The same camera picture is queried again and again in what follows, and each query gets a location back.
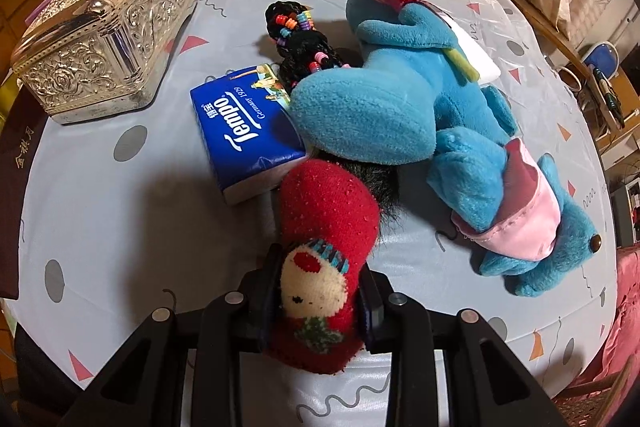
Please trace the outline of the pink cushion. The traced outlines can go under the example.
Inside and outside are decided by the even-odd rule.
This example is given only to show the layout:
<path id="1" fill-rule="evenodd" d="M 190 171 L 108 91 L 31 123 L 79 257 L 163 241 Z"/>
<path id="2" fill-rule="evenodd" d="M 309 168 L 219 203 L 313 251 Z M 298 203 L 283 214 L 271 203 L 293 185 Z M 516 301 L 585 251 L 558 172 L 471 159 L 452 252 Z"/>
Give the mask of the pink cushion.
<path id="1" fill-rule="evenodd" d="M 617 249 L 617 297 L 615 317 L 605 343 L 588 369 L 575 385 L 589 385 L 605 381 L 634 357 L 629 381 L 624 388 L 626 398 L 639 375 L 639 244 Z"/>

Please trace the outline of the blue plush toy with lollipop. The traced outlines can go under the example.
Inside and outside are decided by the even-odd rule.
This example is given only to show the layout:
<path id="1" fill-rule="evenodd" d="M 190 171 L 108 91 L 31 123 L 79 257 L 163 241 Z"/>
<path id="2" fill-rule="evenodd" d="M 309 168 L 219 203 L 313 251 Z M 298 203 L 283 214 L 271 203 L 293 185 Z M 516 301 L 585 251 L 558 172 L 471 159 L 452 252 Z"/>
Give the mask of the blue plush toy with lollipop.
<path id="1" fill-rule="evenodd" d="M 347 0 L 363 63 L 319 70 L 293 89 L 298 131 L 334 155 L 380 165 L 431 158 L 439 129 L 510 141 L 518 124 L 506 99 L 476 82 L 441 12 L 426 0 Z"/>

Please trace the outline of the patterned plastic tablecloth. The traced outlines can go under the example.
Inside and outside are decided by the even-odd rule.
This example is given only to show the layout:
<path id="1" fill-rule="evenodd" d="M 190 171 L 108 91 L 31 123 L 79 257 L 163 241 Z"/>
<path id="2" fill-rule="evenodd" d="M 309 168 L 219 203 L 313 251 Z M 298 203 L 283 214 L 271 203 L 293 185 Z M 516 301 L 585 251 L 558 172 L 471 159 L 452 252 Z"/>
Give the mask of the patterned plastic tablecloth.
<path id="1" fill-rule="evenodd" d="M 228 291 L 276 236 L 269 192 L 226 204 L 210 167 L 190 91 L 233 69 L 271 62 L 264 13 L 276 0 L 196 0 L 148 106 L 59 124 L 32 92 L 34 115 L 1 173 L 2 255 L 15 258 L 18 296 L 6 304 L 54 366 L 86 387 L 154 309 L 182 311 Z M 345 50 L 356 41 L 346 0 L 296 0 Z M 372 265 L 431 309 L 477 309 L 549 395 L 594 359 L 614 321 L 616 254 L 601 161 L 574 96 L 544 59 L 510 0 L 428 0 L 500 68 L 496 86 L 534 156 L 550 154 L 588 213 L 602 247 L 558 286 L 529 298 L 482 277 L 469 242 L 452 239 L 448 211 L 425 168 L 401 170 L 401 206 L 382 228 Z"/>

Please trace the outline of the blue Tempo tissue pack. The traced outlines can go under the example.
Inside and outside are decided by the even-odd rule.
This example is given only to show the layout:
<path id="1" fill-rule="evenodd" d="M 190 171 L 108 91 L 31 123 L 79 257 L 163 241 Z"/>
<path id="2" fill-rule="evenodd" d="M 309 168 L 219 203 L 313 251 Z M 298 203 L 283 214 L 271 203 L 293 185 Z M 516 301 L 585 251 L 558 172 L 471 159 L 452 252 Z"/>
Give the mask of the blue Tempo tissue pack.
<path id="1" fill-rule="evenodd" d="M 190 97 L 227 204 L 271 191 L 308 159 L 308 146 L 288 113 L 288 92 L 270 65 L 209 78 Z"/>

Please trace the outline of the black braided wig with beads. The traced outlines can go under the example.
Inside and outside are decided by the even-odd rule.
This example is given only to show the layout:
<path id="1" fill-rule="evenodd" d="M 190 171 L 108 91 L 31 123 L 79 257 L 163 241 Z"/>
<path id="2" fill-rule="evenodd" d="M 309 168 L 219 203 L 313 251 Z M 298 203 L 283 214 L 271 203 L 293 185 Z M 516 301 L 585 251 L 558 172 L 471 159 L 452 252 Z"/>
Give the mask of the black braided wig with beads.
<path id="1" fill-rule="evenodd" d="M 265 10 L 266 28 L 282 57 L 278 76 L 288 94 L 306 77 L 330 67 L 346 66 L 328 38 L 314 26 L 306 5 L 296 1 L 276 1 Z M 314 157 L 333 162 L 358 178 L 370 191 L 380 208 L 381 221 L 398 216 L 399 168 L 372 164 L 334 155 L 314 146 Z"/>

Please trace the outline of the red knitted sock doll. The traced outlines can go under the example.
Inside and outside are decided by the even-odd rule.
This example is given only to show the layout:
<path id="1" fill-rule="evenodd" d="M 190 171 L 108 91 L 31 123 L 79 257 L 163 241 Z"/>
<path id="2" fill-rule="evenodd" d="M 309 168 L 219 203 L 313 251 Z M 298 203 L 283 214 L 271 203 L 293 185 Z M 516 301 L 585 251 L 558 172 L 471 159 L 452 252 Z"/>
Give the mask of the red knitted sock doll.
<path id="1" fill-rule="evenodd" d="M 270 355 L 315 374 L 336 374 L 361 349 L 356 292 L 378 239 L 369 189 L 332 162 L 309 159 L 280 185 L 280 317 Z"/>

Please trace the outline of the blue teddy with pink shirt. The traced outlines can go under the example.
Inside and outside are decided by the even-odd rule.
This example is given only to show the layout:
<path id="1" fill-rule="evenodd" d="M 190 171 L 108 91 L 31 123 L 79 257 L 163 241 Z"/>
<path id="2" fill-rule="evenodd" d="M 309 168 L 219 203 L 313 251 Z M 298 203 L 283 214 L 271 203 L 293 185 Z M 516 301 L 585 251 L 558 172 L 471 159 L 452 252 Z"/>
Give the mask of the blue teddy with pink shirt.
<path id="1" fill-rule="evenodd" d="M 601 249 L 552 156 L 533 158 L 518 136 L 499 145 L 465 127 L 440 130 L 427 183 L 458 232 L 483 249 L 478 272 L 506 277 L 515 295 L 550 291 Z"/>

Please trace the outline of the wooden side table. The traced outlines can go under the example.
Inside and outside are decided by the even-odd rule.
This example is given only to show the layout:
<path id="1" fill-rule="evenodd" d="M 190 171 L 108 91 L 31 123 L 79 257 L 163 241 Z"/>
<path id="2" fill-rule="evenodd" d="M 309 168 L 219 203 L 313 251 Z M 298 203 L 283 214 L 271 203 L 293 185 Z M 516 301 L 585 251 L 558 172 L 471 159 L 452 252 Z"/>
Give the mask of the wooden side table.
<path id="1" fill-rule="evenodd" d="M 600 152 L 627 140 L 639 146 L 639 97 L 622 65 L 618 64 L 608 87 L 595 80 L 585 62 L 590 48 L 578 52 L 568 39 L 527 0 L 511 0 L 533 26 L 542 47 L 559 54 L 551 57 L 552 68 L 574 91 L 593 139 Z"/>

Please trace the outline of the ornate silver tissue box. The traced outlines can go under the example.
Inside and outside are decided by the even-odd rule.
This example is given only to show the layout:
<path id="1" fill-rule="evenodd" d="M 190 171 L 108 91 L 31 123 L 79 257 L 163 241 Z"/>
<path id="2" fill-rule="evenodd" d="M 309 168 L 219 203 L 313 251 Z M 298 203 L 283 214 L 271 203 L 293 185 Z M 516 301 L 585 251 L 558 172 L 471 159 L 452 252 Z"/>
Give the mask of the ornate silver tissue box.
<path id="1" fill-rule="evenodd" d="M 17 78 L 59 124 L 153 102 L 196 0 L 51 0 L 11 56 Z"/>

